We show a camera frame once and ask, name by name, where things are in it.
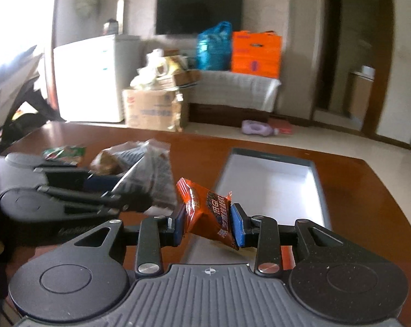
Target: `ribbed grip surface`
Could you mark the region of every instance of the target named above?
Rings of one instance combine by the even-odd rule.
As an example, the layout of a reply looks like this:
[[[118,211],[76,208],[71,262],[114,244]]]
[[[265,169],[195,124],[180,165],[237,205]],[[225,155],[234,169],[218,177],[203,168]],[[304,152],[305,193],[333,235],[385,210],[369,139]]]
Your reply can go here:
[[[19,327],[42,327],[24,319]],[[247,265],[172,265],[168,273],[137,281],[117,308],[76,327],[333,327],[293,300],[278,279]],[[372,327],[400,327],[386,320]]]

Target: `white tray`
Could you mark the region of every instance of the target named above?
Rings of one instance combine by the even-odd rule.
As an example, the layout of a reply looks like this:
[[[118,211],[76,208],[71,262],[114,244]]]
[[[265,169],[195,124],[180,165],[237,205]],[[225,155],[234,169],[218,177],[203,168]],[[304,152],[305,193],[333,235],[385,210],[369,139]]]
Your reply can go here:
[[[233,149],[215,187],[248,216],[273,217],[278,224],[294,225],[309,219],[331,229],[324,194],[313,162],[248,149]],[[183,261],[197,264],[248,262],[255,249],[235,251],[223,244],[195,236]]]

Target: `television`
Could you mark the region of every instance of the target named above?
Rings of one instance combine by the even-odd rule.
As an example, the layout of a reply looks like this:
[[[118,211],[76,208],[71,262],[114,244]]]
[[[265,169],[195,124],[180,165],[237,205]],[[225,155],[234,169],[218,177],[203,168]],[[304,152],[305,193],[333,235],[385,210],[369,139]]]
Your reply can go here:
[[[198,34],[221,21],[242,28],[243,0],[157,0],[155,34]]]

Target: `blue plastic bag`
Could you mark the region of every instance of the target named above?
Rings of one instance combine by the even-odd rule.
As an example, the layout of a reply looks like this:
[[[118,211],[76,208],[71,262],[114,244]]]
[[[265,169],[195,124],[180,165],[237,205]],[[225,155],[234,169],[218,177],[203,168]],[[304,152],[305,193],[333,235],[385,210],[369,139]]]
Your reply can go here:
[[[201,70],[228,70],[231,61],[231,37],[230,22],[221,22],[201,32],[196,47],[196,67]]]

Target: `white refrigerator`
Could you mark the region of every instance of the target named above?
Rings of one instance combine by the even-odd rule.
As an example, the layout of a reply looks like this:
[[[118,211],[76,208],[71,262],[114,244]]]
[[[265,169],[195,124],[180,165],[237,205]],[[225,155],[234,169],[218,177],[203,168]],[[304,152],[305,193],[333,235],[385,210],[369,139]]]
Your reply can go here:
[[[138,36],[109,35],[54,49],[59,111],[73,122],[121,122],[122,90],[141,67]]]

